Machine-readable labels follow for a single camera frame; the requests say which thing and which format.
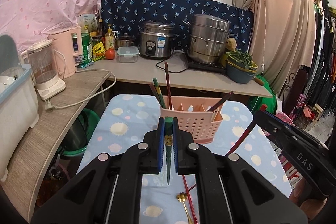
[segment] metal screw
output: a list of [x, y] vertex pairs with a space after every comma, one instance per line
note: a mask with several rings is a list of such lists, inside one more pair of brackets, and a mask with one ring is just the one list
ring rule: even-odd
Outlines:
[[148, 148], [148, 144], [146, 143], [139, 143], [138, 144], [138, 148], [141, 149], [141, 150], [145, 150]]
[[101, 154], [99, 154], [99, 156], [98, 156], [98, 160], [100, 160], [100, 161], [105, 161], [105, 160], [107, 160], [109, 158], [109, 155], [107, 155], [106, 153], [101, 153]]
[[229, 155], [229, 160], [237, 161], [237, 160], [239, 160], [239, 156], [236, 153], [231, 153]]
[[199, 145], [197, 143], [190, 143], [188, 147], [191, 150], [197, 150], [199, 148]]

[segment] rice cooker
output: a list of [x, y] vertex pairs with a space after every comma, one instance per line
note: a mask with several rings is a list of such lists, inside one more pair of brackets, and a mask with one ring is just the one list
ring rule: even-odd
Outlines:
[[141, 32], [140, 54], [151, 59], [165, 59], [171, 54], [173, 26], [160, 22], [145, 22]]

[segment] countertop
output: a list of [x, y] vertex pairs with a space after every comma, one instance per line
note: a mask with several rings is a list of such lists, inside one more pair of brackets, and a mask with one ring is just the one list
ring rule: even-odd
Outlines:
[[[139, 56], [135, 63], [120, 63], [118, 58], [114, 60], [96, 61], [92, 68], [110, 70], [117, 77], [117, 81], [149, 84], [154, 77], [160, 85], [166, 85], [166, 75], [164, 70], [155, 67], [159, 60], [145, 59]], [[170, 71], [181, 71], [186, 68], [185, 56], [182, 52], [175, 52], [167, 61]], [[263, 86], [251, 80], [247, 84], [233, 82], [226, 75], [197, 70], [186, 70], [181, 73], [170, 73], [170, 85], [176, 88], [207, 90], [235, 94], [259, 96], [271, 98], [272, 95]]]
[[[66, 89], [50, 99], [59, 106], [79, 102], [93, 95], [110, 76], [105, 71], [76, 73], [64, 80]], [[9, 162], [8, 176], [1, 183], [11, 203], [30, 222], [34, 213], [37, 194], [57, 148], [77, 116], [87, 104], [60, 110], [46, 111], [38, 96], [39, 120], [29, 128], [18, 144]]]

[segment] blue tablecloth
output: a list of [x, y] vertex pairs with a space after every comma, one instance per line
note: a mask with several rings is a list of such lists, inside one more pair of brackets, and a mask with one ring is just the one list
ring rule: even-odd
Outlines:
[[[225, 155], [251, 122], [251, 112], [241, 103], [227, 101], [222, 108], [223, 122], [214, 140], [206, 144], [213, 153]], [[100, 153], [111, 156], [124, 153], [130, 146], [143, 140], [146, 132], [157, 128], [160, 106], [154, 96], [118, 95], [107, 106], [87, 146], [78, 172]], [[289, 196], [291, 186], [272, 146], [258, 126], [236, 150], [246, 162], [268, 179], [284, 195]], [[167, 170], [164, 156], [159, 175], [144, 175], [140, 204], [140, 224], [187, 224], [182, 203], [176, 200], [184, 192], [182, 177], [174, 172], [174, 159], [170, 185], [167, 186]], [[187, 176], [189, 186], [195, 183], [194, 176]], [[192, 200], [198, 215], [197, 193], [191, 190]]]

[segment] gold spoon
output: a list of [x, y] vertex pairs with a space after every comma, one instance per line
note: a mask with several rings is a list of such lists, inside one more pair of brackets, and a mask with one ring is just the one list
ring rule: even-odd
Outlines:
[[179, 193], [177, 196], [176, 196], [177, 200], [179, 202], [182, 202], [183, 203], [183, 206], [184, 206], [184, 210], [185, 210], [185, 213], [187, 214], [187, 218], [188, 218], [188, 224], [193, 224], [193, 221], [188, 213], [188, 210], [187, 210], [187, 207], [185, 206], [185, 201], [187, 200], [187, 194], [186, 193]]

